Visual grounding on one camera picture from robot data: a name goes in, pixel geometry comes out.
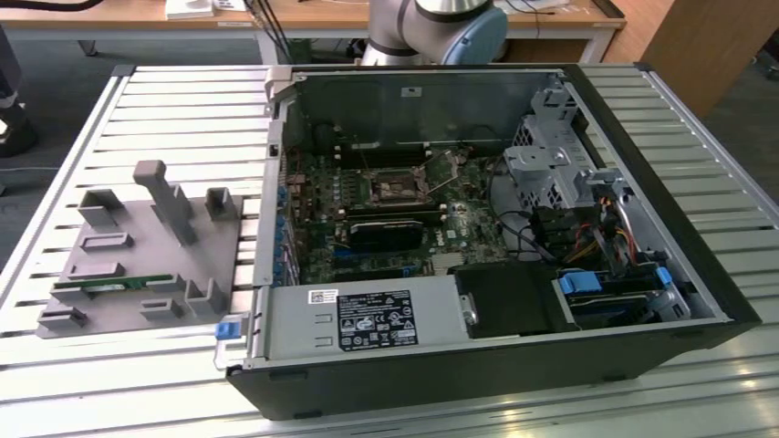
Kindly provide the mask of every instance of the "barcode sticker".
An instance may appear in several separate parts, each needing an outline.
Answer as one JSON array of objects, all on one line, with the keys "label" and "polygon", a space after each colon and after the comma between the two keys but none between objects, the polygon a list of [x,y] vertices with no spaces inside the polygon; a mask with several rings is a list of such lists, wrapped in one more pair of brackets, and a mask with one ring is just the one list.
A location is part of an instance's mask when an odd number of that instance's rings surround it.
[{"label": "barcode sticker", "polygon": [[339,297],[337,289],[316,289],[308,291],[308,304],[332,304]]}]

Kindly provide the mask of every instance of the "blue drive latch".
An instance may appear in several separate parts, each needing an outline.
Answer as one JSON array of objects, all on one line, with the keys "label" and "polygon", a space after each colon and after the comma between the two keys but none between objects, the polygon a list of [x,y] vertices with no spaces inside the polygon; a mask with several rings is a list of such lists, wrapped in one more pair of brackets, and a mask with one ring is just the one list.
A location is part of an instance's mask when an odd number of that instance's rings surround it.
[{"label": "blue drive latch", "polygon": [[597,276],[592,271],[568,272],[557,282],[560,283],[560,290],[565,295],[585,294],[603,290]]}]

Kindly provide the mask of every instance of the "desk leg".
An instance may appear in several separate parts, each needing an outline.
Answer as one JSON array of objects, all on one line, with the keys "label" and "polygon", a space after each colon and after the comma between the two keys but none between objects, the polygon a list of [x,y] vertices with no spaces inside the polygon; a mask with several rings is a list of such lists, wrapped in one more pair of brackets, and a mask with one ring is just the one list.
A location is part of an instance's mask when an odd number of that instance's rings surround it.
[{"label": "desk leg", "polygon": [[611,44],[611,38],[613,38],[615,29],[604,27],[597,31],[587,47],[584,47],[584,52],[581,53],[581,59],[579,62],[583,63],[597,63],[603,60],[605,50],[608,49],[608,44]]},{"label": "desk leg", "polygon": [[88,57],[94,57],[97,56],[97,48],[94,48],[94,40],[77,40],[77,44],[81,47],[81,51],[84,52],[84,55],[86,55]]},{"label": "desk leg", "polygon": [[279,65],[279,53],[276,52],[276,45],[272,43],[271,37],[264,31],[255,32],[255,40],[259,45],[259,57],[265,66]]}]

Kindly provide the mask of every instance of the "blue tab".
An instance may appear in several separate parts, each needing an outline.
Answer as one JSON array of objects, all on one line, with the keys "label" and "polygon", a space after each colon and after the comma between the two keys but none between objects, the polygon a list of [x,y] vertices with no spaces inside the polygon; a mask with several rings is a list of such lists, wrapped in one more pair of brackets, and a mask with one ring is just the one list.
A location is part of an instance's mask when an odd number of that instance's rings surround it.
[{"label": "blue tab", "polygon": [[220,322],[216,324],[216,340],[239,339],[241,337],[240,322]]},{"label": "blue tab", "polygon": [[668,268],[659,267],[655,272],[657,273],[657,278],[661,281],[661,285],[668,287],[673,283],[673,278],[671,277],[671,272],[668,272]]},{"label": "blue tab", "polygon": [[600,286],[597,276],[592,271],[576,271],[567,273],[563,278],[560,278],[560,287],[563,288],[565,295],[587,292],[600,292],[604,290]]},{"label": "blue tab", "polygon": [[563,277],[557,280],[557,283],[560,283],[560,290],[565,295],[573,293],[573,285],[571,284],[571,280]]}]

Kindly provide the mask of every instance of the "white sticker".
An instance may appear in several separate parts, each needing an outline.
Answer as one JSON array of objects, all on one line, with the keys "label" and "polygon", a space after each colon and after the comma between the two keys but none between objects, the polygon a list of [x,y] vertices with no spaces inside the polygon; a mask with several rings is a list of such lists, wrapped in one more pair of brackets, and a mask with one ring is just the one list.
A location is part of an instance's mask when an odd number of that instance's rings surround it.
[{"label": "white sticker", "polygon": [[251,27],[252,24],[244,21],[219,21],[216,22],[219,27]]},{"label": "white sticker", "polygon": [[332,304],[339,296],[337,289],[316,289],[308,291],[308,304]]},{"label": "white sticker", "polygon": [[421,87],[404,87],[403,89],[400,89],[401,98],[420,98],[421,96],[423,96]]}]

